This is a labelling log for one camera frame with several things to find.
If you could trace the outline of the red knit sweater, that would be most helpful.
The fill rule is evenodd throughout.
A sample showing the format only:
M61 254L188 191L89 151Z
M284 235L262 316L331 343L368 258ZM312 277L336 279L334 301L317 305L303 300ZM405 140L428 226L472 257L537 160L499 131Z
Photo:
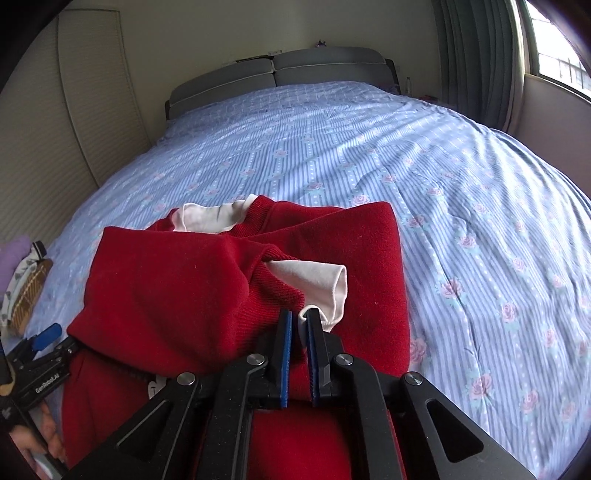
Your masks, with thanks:
M398 376L410 363L399 229L386 202L304 207L259 196L189 205L145 230L103 231L83 307L83 348L62 401L75 465L148 399L148 375L205 376L273 343L281 310L315 306L346 351Z

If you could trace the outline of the teal green curtain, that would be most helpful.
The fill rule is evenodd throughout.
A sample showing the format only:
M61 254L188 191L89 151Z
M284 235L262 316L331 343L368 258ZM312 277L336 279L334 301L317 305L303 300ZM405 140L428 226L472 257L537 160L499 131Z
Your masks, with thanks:
M506 133L517 128L525 90L521 5L508 0L433 3L443 103Z

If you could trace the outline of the window with railing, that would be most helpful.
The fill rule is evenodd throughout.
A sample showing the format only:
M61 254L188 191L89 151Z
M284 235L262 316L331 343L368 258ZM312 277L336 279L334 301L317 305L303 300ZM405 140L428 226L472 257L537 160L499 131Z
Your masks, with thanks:
M531 1L522 4L529 73L590 98L590 75L575 49Z

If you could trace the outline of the folded white patterned garment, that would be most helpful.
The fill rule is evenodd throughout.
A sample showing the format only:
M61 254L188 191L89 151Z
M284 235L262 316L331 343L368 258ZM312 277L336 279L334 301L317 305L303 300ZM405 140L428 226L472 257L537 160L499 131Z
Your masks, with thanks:
M10 323L10 313L14 305L19 289L24 280L36 267L36 264L45 259L46 249L41 241L32 242L30 253L19 263L4 294L1 294L1 325L6 327Z

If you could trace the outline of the beige louvered wardrobe doors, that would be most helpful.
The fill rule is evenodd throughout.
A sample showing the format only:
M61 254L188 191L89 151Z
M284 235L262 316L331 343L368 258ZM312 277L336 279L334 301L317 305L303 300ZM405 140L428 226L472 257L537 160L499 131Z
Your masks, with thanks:
M148 150L121 15L67 9L1 91L1 240L50 243L77 208Z

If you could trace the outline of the blue floral striped bedsheet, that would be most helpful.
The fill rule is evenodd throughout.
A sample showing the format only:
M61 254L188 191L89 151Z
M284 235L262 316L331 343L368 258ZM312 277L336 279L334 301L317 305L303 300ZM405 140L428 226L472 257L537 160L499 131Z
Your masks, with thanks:
M590 430L590 201L519 141L353 82L252 92L173 121L51 244L29 333L69 324L102 231L250 194L385 201L399 223L411 364L541 479Z

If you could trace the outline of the grey upholstered headboard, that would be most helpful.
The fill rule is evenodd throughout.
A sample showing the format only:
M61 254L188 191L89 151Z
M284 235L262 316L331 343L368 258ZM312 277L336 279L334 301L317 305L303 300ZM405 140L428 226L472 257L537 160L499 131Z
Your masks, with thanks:
M362 47L318 47L239 60L179 86L165 102L168 121L206 105L286 85L354 81L401 92L394 62Z

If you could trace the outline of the folded brown plaid garment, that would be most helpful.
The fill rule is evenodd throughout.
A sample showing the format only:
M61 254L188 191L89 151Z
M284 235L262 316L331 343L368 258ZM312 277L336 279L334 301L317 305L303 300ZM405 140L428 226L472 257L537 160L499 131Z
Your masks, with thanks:
M23 286L18 291L10 313L9 326L19 337L24 336L52 266L51 259L39 261L35 269L26 276Z

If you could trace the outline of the folded purple garment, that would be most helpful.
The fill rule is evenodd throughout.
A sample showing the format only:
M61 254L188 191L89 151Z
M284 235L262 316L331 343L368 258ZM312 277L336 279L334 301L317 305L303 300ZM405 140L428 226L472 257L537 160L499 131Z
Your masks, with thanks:
M7 290L19 263L30 253L32 242L26 235L17 237L1 245L0 251L0 291Z

